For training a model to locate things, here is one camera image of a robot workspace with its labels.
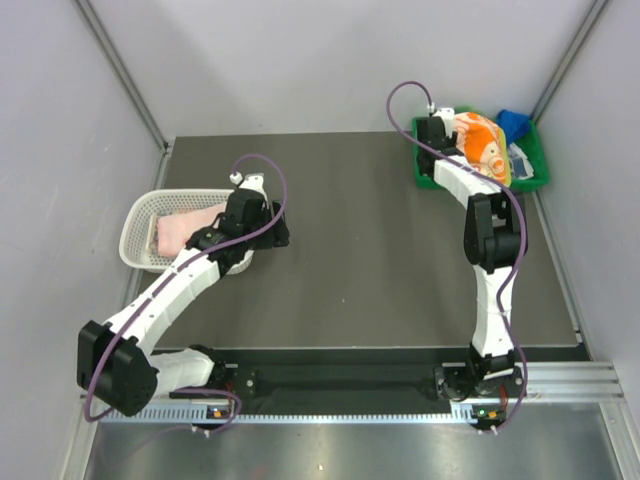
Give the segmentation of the orange cream patterned towel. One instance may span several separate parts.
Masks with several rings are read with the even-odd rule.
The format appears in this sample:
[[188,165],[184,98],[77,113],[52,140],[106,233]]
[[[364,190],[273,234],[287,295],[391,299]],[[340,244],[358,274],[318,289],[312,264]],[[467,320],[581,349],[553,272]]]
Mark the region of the orange cream patterned towel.
[[512,182],[506,136],[494,121],[475,112],[454,116],[456,148],[479,173],[505,186]]

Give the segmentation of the pink striped towel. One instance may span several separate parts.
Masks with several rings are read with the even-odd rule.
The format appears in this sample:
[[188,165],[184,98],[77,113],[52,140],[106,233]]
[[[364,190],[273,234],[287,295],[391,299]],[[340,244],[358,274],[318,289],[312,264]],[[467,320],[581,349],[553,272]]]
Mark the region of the pink striped towel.
[[162,216],[157,220],[158,254],[174,258],[198,230],[212,226],[226,209],[225,203],[201,210]]

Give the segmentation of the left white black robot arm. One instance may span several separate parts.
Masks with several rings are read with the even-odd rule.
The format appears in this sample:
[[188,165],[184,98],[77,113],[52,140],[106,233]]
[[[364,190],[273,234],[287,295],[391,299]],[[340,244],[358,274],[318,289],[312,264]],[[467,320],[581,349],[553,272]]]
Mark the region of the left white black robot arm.
[[196,230],[172,265],[131,304],[108,320],[89,321],[78,334],[77,384],[85,403],[99,399],[125,416],[150,400],[196,388],[216,396],[227,374],[213,351],[195,346],[157,354],[160,338],[183,311],[245,256],[289,243],[285,200],[268,201],[257,190],[238,188],[212,224]]

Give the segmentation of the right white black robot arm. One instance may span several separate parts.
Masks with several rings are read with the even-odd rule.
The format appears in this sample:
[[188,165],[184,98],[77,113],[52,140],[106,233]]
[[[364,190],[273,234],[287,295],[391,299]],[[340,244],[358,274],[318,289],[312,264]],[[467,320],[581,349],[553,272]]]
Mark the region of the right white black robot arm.
[[487,396],[515,373],[512,290],[527,249],[521,197],[510,188],[503,130],[484,116],[443,108],[412,122],[416,171],[466,211],[463,250],[476,278],[476,326],[466,378],[445,378],[457,401]]

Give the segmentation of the green cloth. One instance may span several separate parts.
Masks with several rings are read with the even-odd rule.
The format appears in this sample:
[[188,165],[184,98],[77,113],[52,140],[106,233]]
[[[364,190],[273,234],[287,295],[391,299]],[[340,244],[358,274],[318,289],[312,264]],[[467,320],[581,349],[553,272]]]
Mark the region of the green cloth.
[[460,113],[467,113],[467,112],[475,112],[476,109],[472,106],[468,106],[468,105],[459,105],[459,106],[455,106],[454,107],[454,112],[456,114],[460,114]]

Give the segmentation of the blue white patterned cloth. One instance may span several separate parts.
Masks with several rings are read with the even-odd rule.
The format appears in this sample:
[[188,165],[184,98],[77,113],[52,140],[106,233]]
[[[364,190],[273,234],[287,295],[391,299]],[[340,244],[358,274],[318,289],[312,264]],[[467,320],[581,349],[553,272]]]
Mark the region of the blue white patterned cloth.
[[513,180],[528,180],[534,177],[534,168],[521,147],[512,142],[508,146],[507,153]]

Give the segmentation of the green plastic bin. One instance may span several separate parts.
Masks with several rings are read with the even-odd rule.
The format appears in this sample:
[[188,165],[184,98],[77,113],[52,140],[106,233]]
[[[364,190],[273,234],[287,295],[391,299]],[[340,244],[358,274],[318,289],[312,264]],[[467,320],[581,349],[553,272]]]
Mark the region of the green plastic bin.
[[[512,181],[511,186],[522,192],[534,192],[540,187],[547,185],[550,181],[549,168],[537,126],[532,120],[529,120],[529,126],[530,130],[515,142],[524,152],[529,164],[533,168],[532,177],[528,179],[516,178]],[[418,163],[418,158],[421,153],[424,153],[424,150],[418,145],[413,145],[413,170],[416,186],[419,189],[441,190],[442,187],[433,179],[421,173]]]

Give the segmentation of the white perforated plastic basket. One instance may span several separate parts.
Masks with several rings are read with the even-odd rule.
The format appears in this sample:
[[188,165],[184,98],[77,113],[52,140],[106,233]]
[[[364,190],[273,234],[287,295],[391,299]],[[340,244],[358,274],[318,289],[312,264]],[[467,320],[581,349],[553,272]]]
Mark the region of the white perforated plastic basket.
[[158,254],[157,220],[224,203],[231,189],[160,189],[138,198],[127,215],[120,242],[121,260],[128,266],[161,274],[173,257]]

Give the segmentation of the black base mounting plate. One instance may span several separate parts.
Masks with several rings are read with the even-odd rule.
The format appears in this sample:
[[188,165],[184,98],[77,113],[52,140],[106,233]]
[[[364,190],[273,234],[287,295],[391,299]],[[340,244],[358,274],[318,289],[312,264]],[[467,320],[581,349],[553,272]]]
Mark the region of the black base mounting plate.
[[472,348],[219,350],[208,388],[244,398],[276,392],[411,392],[428,401],[519,394],[515,355],[480,358]]

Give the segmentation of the aluminium frame rail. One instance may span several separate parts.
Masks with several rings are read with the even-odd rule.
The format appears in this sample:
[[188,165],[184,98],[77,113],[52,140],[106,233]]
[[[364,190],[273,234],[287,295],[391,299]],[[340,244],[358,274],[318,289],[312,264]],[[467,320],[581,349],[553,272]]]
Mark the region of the aluminium frame rail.
[[624,393],[608,362],[531,362],[525,401],[528,403],[622,402]]

